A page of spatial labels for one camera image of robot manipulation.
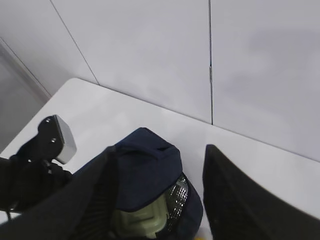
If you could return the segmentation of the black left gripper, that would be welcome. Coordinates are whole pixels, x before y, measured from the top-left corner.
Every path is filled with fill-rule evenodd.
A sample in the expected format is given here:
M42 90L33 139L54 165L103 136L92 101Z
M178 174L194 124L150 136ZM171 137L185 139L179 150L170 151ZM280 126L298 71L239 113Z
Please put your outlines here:
M10 158L0 159L0 210L22 213L50 197L72 179L40 147L26 143Z

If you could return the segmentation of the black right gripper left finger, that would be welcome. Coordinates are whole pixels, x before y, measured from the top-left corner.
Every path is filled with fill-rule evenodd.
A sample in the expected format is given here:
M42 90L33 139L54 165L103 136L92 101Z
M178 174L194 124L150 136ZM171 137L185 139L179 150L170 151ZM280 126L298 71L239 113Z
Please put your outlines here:
M118 162L106 148L73 180L37 206L0 226L2 240L109 240L118 195Z

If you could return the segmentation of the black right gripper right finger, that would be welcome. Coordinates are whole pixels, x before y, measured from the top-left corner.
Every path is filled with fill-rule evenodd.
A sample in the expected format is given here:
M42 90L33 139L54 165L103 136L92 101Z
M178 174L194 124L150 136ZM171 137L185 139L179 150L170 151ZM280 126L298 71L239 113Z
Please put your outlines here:
M319 219L278 198L208 144L203 203L215 240L318 240Z

